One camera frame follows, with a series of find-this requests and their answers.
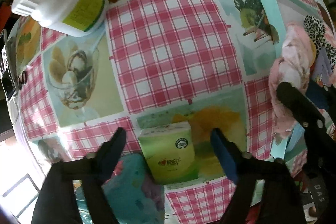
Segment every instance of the leopard print fabric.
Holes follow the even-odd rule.
[[[310,39],[314,42],[317,56],[320,50],[325,48],[331,68],[334,70],[336,65],[336,48],[325,39],[324,35],[326,33],[326,28],[323,25],[323,22],[314,16],[306,16],[304,19],[304,29]]]

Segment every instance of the tissue packet logo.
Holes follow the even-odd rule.
[[[171,160],[161,160],[159,161],[160,166],[174,166],[174,165],[179,165],[180,158],[178,159],[171,159]]]
[[[178,149],[186,148],[188,146],[188,140],[185,138],[180,138],[175,142],[175,146]]]

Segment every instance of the black circular logo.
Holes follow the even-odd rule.
[[[180,138],[175,142],[175,146],[178,149],[186,148],[188,146],[188,140],[185,138]]]

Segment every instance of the smartphone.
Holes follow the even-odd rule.
[[[9,68],[8,58],[7,58],[7,32],[5,29],[2,30],[0,34],[0,79],[5,91],[8,101],[14,95],[16,89],[14,85],[14,80],[12,78],[11,70]]]

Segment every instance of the black screen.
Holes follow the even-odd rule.
[[[1,33],[0,36],[0,78],[5,90],[7,99],[10,100],[15,92],[11,72],[9,71],[9,65],[7,60],[6,48],[5,48],[5,36]]]

